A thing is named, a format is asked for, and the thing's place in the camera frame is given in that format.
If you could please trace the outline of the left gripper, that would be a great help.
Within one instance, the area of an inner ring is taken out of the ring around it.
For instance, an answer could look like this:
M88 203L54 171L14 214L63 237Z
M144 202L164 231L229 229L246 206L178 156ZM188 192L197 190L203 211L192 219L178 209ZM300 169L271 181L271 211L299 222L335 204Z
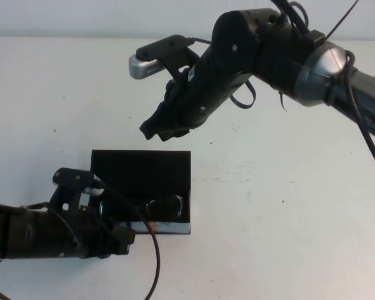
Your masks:
M7 227L7 259L128 255L135 240L133 229L112 227L88 208L60 216L51 210L23 211L13 214Z

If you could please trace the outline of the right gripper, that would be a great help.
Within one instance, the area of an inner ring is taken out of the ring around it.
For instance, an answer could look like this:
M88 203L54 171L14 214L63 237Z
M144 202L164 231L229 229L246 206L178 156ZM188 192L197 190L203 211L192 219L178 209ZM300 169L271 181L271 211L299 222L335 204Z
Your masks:
M139 130L147 140L155 135L161 141L181 138L206 122L250 77L247 72L222 69L214 54L206 51L194 65L188 82L187 75L182 74L166 84L163 101Z

